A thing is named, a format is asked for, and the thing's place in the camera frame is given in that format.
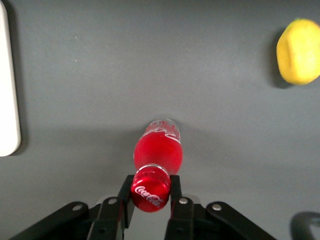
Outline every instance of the coca-cola bottle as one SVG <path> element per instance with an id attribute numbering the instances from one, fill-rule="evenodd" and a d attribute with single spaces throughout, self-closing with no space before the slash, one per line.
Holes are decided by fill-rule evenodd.
<path id="1" fill-rule="evenodd" d="M 131 198 L 139 209 L 156 212 L 166 205 L 170 195 L 170 175 L 177 174 L 182 159 L 177 124 L 168 118 L 151 122 L 133 154 L 137 172 L 131 186 Z"/>

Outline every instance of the gray surface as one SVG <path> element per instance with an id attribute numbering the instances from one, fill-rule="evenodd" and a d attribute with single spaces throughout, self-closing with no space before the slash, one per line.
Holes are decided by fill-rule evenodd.
<path id="1" fill-rule="evenodd" d="M 284 2 L 5 0 L 22 145 L 0 159 L 0 239 L 116 194 L 161 116 L 181 130 L 185 194 L 289 240 L 296 212 L 320 212 L 320 82 L 285 84 L 275 50 L 320 1 Z M 137 210 L 126 239 L 163 239 L 169 212 Z"/>

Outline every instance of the white object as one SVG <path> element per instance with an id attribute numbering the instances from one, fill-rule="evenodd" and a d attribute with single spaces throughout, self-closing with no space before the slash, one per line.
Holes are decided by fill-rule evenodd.
<path id="1" fill-rule="evenodd" d="M 20 142 L 8 16 L 4 4 L 0 1 L 0 157 L 12 154 Z"/>

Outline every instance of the bottle cap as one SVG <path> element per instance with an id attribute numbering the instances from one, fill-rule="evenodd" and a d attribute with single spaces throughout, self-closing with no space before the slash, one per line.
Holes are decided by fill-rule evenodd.
<path id="1" fill-rule="evenodd" d="M 168 172 L 160 165 L 148 164 L 139 168 L 133 178 L 131 199 L 142 211 L 156 212 L 167 204 L 170 186 Z"/>

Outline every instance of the yellow lemon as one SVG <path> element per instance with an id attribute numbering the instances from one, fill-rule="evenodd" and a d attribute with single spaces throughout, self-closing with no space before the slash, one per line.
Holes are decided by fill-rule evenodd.
<path id="1" fill-rule="evenodd" d="M 276 46 L 280 74 L 290 84 L 305 85 L 320 75 L 320 26 L 309 19 L 291 22 Z"/>

